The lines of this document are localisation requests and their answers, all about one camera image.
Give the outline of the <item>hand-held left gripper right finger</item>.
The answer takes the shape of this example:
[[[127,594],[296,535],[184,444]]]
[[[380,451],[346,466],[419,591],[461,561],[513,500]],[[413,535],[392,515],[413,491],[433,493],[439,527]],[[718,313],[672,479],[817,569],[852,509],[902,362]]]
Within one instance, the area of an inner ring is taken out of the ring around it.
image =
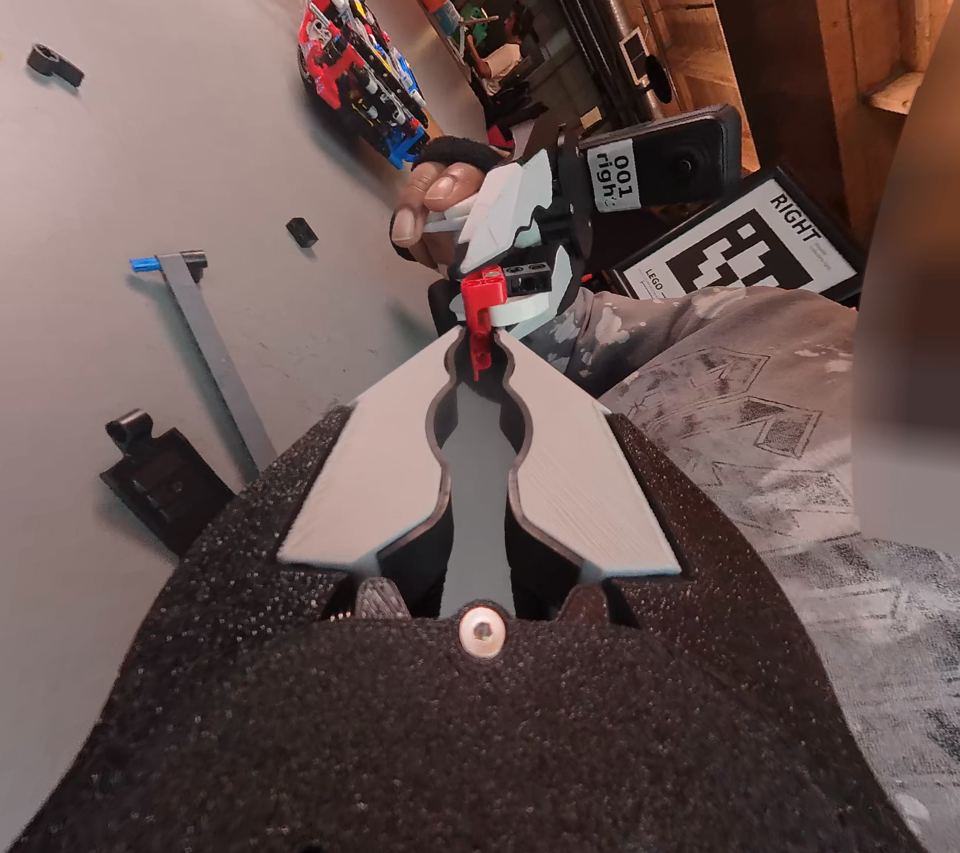
[[[611,413],[507,332],[500,428],[515,453],[506,542],[519,580],[676,576],[681,564]]]

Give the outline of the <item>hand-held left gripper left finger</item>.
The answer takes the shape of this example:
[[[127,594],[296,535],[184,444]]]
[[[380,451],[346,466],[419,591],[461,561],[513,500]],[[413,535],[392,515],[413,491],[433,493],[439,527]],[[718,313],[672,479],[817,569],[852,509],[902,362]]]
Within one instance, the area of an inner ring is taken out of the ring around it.
[[[279,561],[378,566],[450,500],[443,448],[458,425],[458,331],[361,393],[283,543]]]

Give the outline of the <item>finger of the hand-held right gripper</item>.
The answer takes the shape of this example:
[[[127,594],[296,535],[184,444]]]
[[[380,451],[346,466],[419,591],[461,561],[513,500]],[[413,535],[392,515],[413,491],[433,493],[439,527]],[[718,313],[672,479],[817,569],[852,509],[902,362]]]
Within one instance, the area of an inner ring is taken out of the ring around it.
[[[553,268],[553,283],[549,292],[508,297],[506,304],[494,307],[491,318],[494,328],[537,330],[555,318],[569,305],[578,290],[578,259],[571,257],[565,245],[537,245],[511,249],[498,263],[501,269],[520,264],[549,263]]]
[[[476,194],[458,244],[465,251],[457,276],[468,276],[495,264],[513,248],[517,235],[528,229],[537,209],[547,210],[554,199],[554,175],[549,153],[537,151],[525,163],[494,168]]]

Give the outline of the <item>black brick with holes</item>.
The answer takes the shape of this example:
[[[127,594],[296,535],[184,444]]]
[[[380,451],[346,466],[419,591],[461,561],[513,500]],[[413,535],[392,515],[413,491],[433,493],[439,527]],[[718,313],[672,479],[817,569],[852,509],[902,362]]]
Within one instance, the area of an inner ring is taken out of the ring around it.
[[[502,272],[509,298],[549,293],[552,289],[553,267],[549,262],[537,261],[504,266]]]

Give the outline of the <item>red connector piece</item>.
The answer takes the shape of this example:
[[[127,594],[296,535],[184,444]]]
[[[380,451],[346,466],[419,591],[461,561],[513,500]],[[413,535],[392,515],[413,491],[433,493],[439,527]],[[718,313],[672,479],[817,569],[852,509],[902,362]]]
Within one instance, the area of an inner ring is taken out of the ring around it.
[[[491,309],[506,304],[507,281],[500,266],[488,266],[466,276],[461,283],[464,322],[474,381],[492,364],[494,320]]]

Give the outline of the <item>person's right forearm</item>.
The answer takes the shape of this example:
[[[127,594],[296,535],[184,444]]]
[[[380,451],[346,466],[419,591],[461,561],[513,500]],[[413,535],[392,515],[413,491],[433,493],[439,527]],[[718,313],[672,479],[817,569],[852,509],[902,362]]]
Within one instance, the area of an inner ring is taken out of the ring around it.
[[[805,290],[709,287],[671,299],[581,288],[563,313],[521,342],[598,399],[671,348],[725,347],[791,356],[805,344],[852,347],[858,314]]]

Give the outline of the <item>grey desk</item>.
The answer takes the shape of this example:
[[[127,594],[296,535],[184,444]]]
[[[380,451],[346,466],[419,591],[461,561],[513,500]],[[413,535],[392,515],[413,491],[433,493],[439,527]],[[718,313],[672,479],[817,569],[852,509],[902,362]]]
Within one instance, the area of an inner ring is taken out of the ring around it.
[[[2,0],[2,849],[97,719],[176,561],[101,480],[134,409],[253,477],[162,277],[200,291],[273,447],[434,337],[404,178],[313,112],[298,0]],[[78,89],[26,65],[42,44]],[[297,246],[285,224],[318,235]]]

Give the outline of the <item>person's right hand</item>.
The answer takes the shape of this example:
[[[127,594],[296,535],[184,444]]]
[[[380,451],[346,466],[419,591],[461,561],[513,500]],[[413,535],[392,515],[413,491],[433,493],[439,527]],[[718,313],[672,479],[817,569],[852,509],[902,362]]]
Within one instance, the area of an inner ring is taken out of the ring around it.
[[[487,173],[503,161],[485,143],[456,137],[432,140],[414,163],[390,221],[390,241],[403,259],[448,276],[455,258],[449,233],[426,234],[430,214],[475,195]]]

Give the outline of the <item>framed black white marker sign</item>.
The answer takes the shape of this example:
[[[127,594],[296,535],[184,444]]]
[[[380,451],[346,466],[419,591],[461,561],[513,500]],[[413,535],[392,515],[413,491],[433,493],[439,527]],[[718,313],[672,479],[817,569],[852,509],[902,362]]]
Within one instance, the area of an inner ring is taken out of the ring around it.
[[[620,295],[641,300],[771,287],[855,305],[865,267],[866,254],[842,226],[786,169],[772,166],[607,274]]]

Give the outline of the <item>person's grey patterned sweatshirt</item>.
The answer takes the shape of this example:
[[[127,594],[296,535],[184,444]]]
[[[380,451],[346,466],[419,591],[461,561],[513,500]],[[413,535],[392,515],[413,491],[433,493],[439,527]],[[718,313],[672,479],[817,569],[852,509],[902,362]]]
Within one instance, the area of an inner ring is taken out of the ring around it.
[[[958,851],[958,559],[861,533],[853,347],[681,343],[604,399],[764,557],[906,823]]]

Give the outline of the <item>black ribbed panel piece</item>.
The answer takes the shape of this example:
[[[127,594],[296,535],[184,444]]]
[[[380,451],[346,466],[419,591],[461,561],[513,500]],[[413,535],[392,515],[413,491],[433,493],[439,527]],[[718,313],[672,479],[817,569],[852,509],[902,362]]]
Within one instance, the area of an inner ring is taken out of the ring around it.
[[[177,558],[234,499],[234,492],[176,428],[153,436],[153,419],[135,409],[104,429],[122,453],[101,480]]]

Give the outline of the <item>long grey beam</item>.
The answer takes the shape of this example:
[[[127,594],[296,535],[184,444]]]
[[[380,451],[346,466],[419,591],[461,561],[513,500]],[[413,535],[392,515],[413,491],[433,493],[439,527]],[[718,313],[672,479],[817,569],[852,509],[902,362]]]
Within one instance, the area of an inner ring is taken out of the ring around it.
[[[277,451],[218,330],[184,253],[158,256],[160,272],[198,348],[256,476]]]

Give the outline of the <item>toy brick truck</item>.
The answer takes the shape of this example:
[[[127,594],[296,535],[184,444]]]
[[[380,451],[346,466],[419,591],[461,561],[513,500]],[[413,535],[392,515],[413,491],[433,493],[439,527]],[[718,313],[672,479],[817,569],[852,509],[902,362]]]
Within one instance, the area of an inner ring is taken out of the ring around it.
[[[297,66],[308,94],[398,170],[429,142],[426,100],[366,0],[301,0]]]

